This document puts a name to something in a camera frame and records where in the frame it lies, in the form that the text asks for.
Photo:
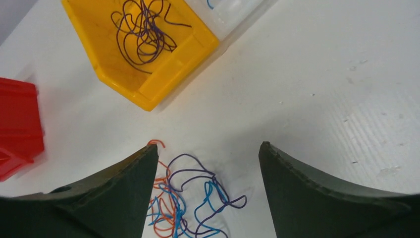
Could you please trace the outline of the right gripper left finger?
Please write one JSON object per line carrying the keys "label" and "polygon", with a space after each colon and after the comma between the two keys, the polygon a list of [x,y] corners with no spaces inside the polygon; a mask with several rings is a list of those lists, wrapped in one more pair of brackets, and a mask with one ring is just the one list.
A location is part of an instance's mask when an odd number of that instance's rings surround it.
{"label": "right gripper left finger", "polygon": [[145,146],[119,163],[50,193],[0,199],[3,238],[139,238],[158,166]]}

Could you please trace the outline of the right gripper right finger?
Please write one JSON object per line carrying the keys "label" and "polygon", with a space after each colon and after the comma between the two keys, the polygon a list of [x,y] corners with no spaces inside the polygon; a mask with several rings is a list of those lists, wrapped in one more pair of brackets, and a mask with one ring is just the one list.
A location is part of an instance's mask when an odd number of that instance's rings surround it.
{"label": "right gripper right finger", "polygon": [[270,142],[259,162],[279,238],[417,238],[420,196],[355,184],[303,163]]}

